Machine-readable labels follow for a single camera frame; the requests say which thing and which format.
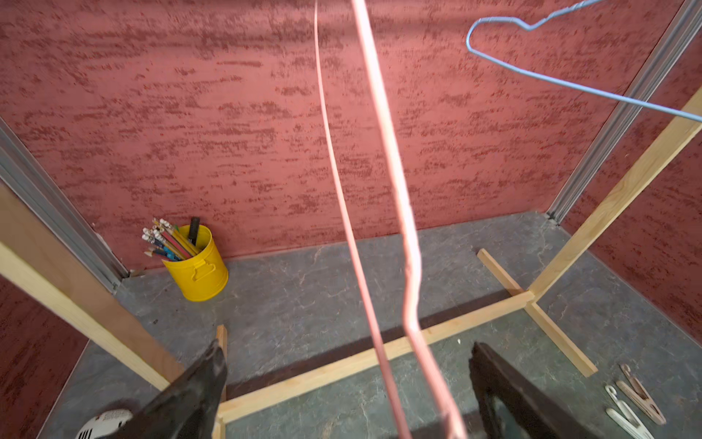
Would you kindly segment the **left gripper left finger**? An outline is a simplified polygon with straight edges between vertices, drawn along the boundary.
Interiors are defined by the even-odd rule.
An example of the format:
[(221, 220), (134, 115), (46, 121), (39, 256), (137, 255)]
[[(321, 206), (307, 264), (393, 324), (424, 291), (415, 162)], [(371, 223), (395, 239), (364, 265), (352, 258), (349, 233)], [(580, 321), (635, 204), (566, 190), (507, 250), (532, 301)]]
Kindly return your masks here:
[(212, 437), (228, 369), (219, 342), (203, 354), (111, 438)]

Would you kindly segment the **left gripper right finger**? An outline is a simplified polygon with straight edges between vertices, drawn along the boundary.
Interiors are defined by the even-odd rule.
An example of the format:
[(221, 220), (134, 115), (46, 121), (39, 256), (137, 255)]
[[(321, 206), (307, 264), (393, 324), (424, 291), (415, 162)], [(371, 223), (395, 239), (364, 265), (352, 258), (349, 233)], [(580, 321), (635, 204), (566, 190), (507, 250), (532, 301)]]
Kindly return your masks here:
[(476, 342), (470, 378), (489, 438), (595, 438), (488, 344)]

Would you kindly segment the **pink wire hanger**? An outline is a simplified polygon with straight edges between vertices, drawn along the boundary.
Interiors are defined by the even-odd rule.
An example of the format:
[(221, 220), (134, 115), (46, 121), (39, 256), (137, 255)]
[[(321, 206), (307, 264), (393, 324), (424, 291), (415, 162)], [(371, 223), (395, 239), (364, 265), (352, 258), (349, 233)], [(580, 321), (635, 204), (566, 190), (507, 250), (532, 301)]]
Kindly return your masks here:
[[(415, 224), (411, 200), (407, 187), (404, 170), (400, 157), (400, 150), (394, 125), (389, 109), (389, 101), (378, 60), (378, 51), (367, 12), (367, 4), (364, 1), (353, 1), (351, 3), (356, 21), (356, 31), (358, 31), (359, 44), (364, 58), (367, 81), (378, 119), (378, 127), (384, 155), (388, 167), (388, 175), (391, 184), (391, 192), (394, 199), (396, 215), (400, 225), (400, 233), (403, 239), (403, 249), (405, 255), (405, 288), (402, 309), (402, 327), (409, 346), (414, 353), (424, 379), (429, 385), (431, 395), (438, 414), (444, 425), (444, 433), (448, 438), (466, 438), (468, 433), (464, 424), (464, 418), (451, 394), (449, 387), (442, 376), (437, 361), (433, 357), (428, 343), (425, 341), (420, 329), (418, 318), (418, 308), (420, 302), (420, 284), (422, 283), (422, 255), (420, 254), (419, 237)], [(336, 197), (341, 213), (347, 245), (356, 279), (358, 279), (359, 292), (365, 308), (367, 323), (369, 324), (370, 336), (374, 351), (380, 366), (382, 378), (384, 380), (391, 411), (394, 417), (396, 428), (400, 437), (410, 438), (411, 431), (406, 421), (406, 417), (400, 402), (400, 395), (392, 375), (389, 364), (389, 355), (386, 351), (380, 326), (372, 304), (372, 299), (367, 288), (367, 280), (363, 266), (358, 254), (356, 239), (349, 218), (347, 203), (344, 197), (340, 175), (336, 164), (335, 150), (333, 146), (329, 118), (327, 114), (327, 101), (325, 100), (324, 80), (322, 73), (322, 63), (320, 55), (320, 37), (318, 24), (319, 7), (314, 7), (314, 52), (316, 53), (316, 76), (318, 82), (318, 93), (320, 101), (321, 115), (325, 130), (325, 141), (330, 159), (333, 180), (336, 188)]]

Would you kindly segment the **white clothespin top striped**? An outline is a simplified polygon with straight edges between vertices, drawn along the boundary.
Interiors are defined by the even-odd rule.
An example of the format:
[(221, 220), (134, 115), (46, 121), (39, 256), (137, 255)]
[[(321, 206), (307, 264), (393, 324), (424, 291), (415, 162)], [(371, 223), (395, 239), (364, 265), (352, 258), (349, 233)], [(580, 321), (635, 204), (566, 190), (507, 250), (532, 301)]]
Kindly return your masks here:
[(607, 408), (605, 410), (607, 415), (633, 439), (654, 439), (654, 436), (636, 416), (631, 407), (618, 398), (614, 386), (605, 385), (604, 389), (617, 406), (616, 409)]

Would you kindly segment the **pink clothespin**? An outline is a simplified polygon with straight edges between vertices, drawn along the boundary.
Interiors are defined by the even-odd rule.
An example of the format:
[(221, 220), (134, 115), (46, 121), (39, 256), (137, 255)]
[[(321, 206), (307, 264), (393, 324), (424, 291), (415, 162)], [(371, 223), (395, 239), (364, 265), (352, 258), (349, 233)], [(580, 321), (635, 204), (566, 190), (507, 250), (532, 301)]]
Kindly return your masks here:
[(631, 368), (627, 364), (621, 364), (620, 368), (628, 382), (618, 380), (616, 386), (655, 424), (667, 424), (667, 419), (660, 411), (650, 393), (645, 389), (643, 384), (641, 384), (640, 380), (632, 375)]

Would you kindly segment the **light blue wire hanger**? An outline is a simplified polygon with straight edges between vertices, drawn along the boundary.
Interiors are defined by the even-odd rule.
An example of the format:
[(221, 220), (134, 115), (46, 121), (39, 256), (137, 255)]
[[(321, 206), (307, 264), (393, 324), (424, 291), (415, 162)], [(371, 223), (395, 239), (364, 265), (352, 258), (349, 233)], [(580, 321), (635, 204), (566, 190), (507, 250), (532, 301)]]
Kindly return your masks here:
[(468, 29), (468, 32), (466, 34), (466, 37), (465, 37), (466, 49), (471, 54), (473, 54), (473, 55), (475, 55), (483, 60), (487, 60), (489, 62), (492, 62), (493, 64), (495, 64), (499, 67), (502, 67), (504, 69), (507, 69), (508, 71), (512, 71), (512, 72), (517, 73), (519, 75), (528, 77), (530, 79), (541, 80), (541, 82), (547, 82), (547, 83), (561, 86), (561, 87), (571, 89), (574, 91), (580, 91), (581, 93), (587, 93), (587, 94), (598, 96), (598, 97), (605, 98), (608, 100), (620, 102), (621, 104), (633, 105), (633, 106), (636, 106), (636, 107), (639, 107), (642, 109), (647, 109), (647, 110), (655, 111), (658, 113), (665, 113), (666, 115), (672, 115), (674, 117), (681, 117), (683, 119), (687, 119), (687, 120), (692, 121), (692, 122), (700, 123), (701, 116), (695, 115), (694, 113), (689, 113), (687, 111), (682, 111), (682, 110), (677, 110), (677, 109), (665, 107), (665, 106), (662, 106), (659, 104), (652, 104), (652, 102), (647, 102), (644, 100), (619, 95), (616, 93), (610, 93), (609, 91), (595, 89), (595, 88), (592, 88), (592, 87), (589, 87), (586, 85), (582, 85), (582, 84), (578, 84), (575, 82), (569, 82), (568, 80), (561, 80), (559, 78), (554, 78), (554, 77), (551, 77), (551, 76), (548, 76), (545, 74), (537, 73), (535, 71), (521, 69), (513, 64), (507, 63), (504, 60), (499, 60), (498, 58), (490, 56), (490, 55), (474, 48), (472, 46), (472, 43), (471, 43), (471, 38), (473, 36), (473, 33), (476, 31), (476, 29), (480, 25), (486, 25), (486, 24), (514, 25), (521, 30), (524, 30), (526, 32), (531, 32), (531, 31), (537, 30), (540, 27), (546, 25), (546, 23), (550, 22), (551, 20), (554, 20), (555, 18), (560, 18), (561, 16), (566, 16), (568, 14), (575, 13), (576, 11), (579, 11), (581, 9), (585, 9), (586, 7), (591, 7), (592, 5), (596, 5), (598, 3), (600, 3), (600, 0), (581, 1), (581, 2), (576, 3), (574, 5), (570, 5), (569, 7), (564, 7), (562, 9), (556, 10), (534, 24), (528, 24), (527, 22), (525, 22), (521, 18), (516, 18), (515, 16), (487, 16), (486, 18), (478, 18), (477, 20), (475, 20), (475, 22), (473, 22), (473, 24)]

